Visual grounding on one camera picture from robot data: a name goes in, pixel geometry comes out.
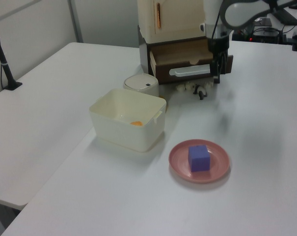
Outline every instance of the small white bin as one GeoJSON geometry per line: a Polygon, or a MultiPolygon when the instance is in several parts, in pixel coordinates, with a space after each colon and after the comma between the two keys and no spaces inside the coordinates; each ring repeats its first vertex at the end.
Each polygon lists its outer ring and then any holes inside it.
{"type": "Polygon", "coordinates": [[[158,80],[149,74],[143,73],[127,78],[124,81],[123,88],[159,97],[158,80]]]}
{"type": "Polygon", "coordinates": [[[127,89],[113,89],[89,108],[96,135],[145,152],[164,130],[166,101],[127,89]],[[140,121],[142,126],[132,125],[140,121]]]}

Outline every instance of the white table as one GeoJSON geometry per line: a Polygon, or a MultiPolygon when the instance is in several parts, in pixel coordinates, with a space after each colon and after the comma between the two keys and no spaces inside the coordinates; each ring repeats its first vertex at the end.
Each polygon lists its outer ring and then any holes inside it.
{"type": "MultiPolygon", "coordinates": [[[[72,46],[63,53],[79,61],[101,51],[99,70],[114,48],[72,46]]],[[[115,51],[134,65],[134,49],[115,51]]],[[[297,235],[297,52],[245,42],[230,42],[229,52],[232,73],[203,101],[161,86],[166,127],[151,151],[110,144],[91,129],[3,236],[297,235]],[[231,171],[210,184],[178,177],[168,155],[189,139],[222,146],[231,171]]]]}
{"type": "Polygon", "coordinates": [[[35,196],[93,127],[88,107],[138,62],[135,48],[73,43],[0,93],[0,204],[22,209],[35,196]]]}

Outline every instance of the white wall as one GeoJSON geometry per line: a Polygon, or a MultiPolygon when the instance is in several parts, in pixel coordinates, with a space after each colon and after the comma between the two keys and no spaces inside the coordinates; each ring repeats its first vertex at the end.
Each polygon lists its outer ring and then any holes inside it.
{"type": "Polygon", "coordinates": [[[0,20],[0,39],[17,80],[66,44],[76,42],[68,1],[41,0],[0,20]]]}
{"type": "Polygon", "coordinates": [[[84,43],[138,47],[137,0],[72,0],[84,43]]]}

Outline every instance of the orange object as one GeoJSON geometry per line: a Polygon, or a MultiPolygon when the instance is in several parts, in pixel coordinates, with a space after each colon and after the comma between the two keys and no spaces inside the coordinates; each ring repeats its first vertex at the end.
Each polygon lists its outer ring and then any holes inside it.
{"type": "Polygon", "coordinates": [[[132,125],[137,125],[137,126],[142,126],[143,123],[140,122],[140,121],[134,121],[134,122],[131,122],[132,125]]]}

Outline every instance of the container handle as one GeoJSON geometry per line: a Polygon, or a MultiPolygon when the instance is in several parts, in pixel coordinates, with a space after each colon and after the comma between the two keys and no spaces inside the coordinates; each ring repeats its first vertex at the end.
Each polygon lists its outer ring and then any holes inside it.
{"type": "Polygon", "coordinates": [[[157,124],[157,118],[162,114],[162,111],[158,111],[157,114],[154,116],[154,123],[157,124]]]}
{"type": "Polygon", "coordinates": [[[157,3],[157,27],[160,29],[162,27],[161,21],[160,21],[160,3],[157,3]]]}

